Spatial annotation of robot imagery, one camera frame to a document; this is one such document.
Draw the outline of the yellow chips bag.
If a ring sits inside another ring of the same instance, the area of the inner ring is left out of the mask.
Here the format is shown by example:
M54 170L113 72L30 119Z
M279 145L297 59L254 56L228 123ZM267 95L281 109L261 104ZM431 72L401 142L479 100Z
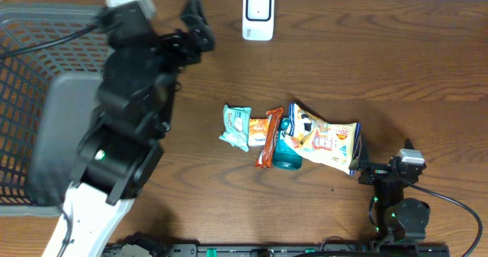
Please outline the yellow chips bag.
M284 142L297 155L347 175L354 174L349 166L358 148L360 123L331 124L297 103L289 105L288 118L290 125L285 131Z

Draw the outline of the teal Listerine mouthwash bottle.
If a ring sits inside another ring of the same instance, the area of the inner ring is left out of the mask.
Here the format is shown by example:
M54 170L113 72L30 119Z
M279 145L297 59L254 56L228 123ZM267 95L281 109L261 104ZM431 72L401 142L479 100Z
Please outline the teal Listerine mouthwash bottle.
M279 169L298 170L302 166L302 157L296 154L284 141L290 120L284 117L278 128L276 147L272 158L272 165Z

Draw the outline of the orange snack bar wrapper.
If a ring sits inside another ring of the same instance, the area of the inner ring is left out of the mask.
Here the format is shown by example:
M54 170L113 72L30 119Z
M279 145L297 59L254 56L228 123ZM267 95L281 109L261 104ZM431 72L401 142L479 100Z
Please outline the orange snack bar wrapper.
M284 108L279 107L273 110L267 111L266 115L269 118L268 132L266 135L265 145L255 162L255 166L263 169L269 169L272 165L272 158L275 151L276 133L281 122L281 118L284 113Z

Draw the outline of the small orange snack packet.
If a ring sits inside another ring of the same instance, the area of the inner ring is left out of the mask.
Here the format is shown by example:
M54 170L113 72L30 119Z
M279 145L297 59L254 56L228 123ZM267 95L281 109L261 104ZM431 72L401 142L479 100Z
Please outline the small orange snack packet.
M268 134L269 119L258 118L249 120L248 146L264 146Z

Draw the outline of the mint green wipes pack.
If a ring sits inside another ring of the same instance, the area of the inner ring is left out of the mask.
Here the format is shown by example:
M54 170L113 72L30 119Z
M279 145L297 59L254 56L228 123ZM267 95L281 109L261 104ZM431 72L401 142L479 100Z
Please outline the mint green wipes pack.
M223 107L223 124L225 130L219 138L245 152L249 151L249 121L252 109L248 107Z

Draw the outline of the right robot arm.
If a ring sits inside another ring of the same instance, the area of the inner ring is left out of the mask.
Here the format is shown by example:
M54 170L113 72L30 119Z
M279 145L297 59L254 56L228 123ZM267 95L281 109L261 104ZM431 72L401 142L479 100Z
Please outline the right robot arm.
M368 216L380 239L377 246L425 238L430 206L404 196L404 189L415 184L426 169L423 155L410 140L387 163L376 163L369 159L366 140L359 137L349 168L360 173L359 184L374 187Z

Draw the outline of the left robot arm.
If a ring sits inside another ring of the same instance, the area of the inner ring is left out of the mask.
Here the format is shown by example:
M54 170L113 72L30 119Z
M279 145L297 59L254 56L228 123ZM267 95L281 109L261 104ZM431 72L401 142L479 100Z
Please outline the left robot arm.
M162 157L178 74L214 48L201 0L187 0L186 30L158 35L151 0L108 0L97 15L112 54L83 136L56 129L54 143L76 143L62 216L47 256L98 256Z

